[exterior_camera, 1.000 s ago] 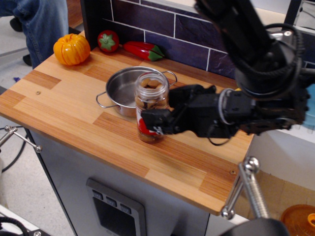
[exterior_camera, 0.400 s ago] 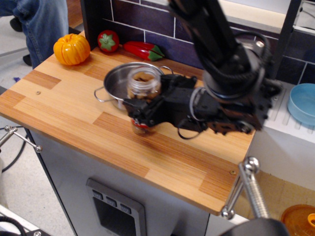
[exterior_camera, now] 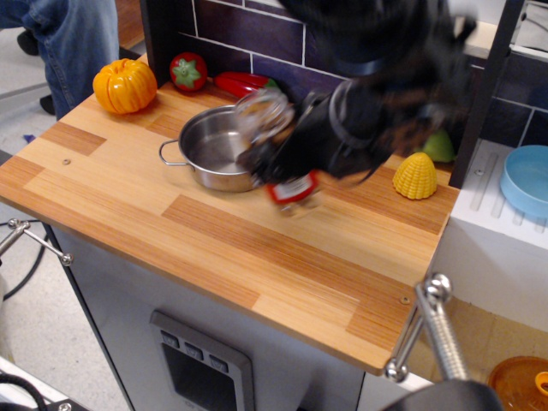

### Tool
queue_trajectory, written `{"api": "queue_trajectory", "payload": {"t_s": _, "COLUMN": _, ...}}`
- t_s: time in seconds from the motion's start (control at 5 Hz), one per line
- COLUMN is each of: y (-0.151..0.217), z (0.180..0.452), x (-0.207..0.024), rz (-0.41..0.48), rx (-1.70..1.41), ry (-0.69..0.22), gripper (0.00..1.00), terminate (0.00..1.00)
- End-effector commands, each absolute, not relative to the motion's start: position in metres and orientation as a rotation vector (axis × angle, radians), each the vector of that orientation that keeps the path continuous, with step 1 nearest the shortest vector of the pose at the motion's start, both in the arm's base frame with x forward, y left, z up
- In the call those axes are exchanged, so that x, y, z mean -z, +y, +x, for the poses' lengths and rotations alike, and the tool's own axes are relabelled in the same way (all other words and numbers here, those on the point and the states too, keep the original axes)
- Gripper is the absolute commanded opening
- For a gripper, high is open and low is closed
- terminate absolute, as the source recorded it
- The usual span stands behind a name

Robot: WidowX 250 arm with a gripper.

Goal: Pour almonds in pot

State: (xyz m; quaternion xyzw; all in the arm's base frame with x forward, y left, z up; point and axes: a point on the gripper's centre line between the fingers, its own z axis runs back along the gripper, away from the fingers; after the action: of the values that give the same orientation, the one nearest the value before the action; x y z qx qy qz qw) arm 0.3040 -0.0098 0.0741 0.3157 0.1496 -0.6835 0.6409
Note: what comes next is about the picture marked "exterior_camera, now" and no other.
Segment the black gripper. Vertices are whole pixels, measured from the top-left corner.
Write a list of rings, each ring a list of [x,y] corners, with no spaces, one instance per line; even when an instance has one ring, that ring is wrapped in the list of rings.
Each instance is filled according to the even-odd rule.
[[[388,126],[378,96],[357,80],[330,93],[310,92],[283,114],[273,141],[247,152],[251,174],[262,184],[289,182],[311,171],[336,179],[370,176],[394,152],[381,140]]]

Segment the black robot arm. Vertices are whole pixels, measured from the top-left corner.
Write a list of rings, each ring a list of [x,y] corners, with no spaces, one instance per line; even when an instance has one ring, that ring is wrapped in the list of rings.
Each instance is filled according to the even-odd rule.
[[[239,163],[259,185],[312,171],[370,177],[390,156],[422,146],[468,113],[471,69],[461,31],[444,1],[287,1],[311,31],[329,70],[331,92],[310,92],[296,122],[272,139],[254,137]]]

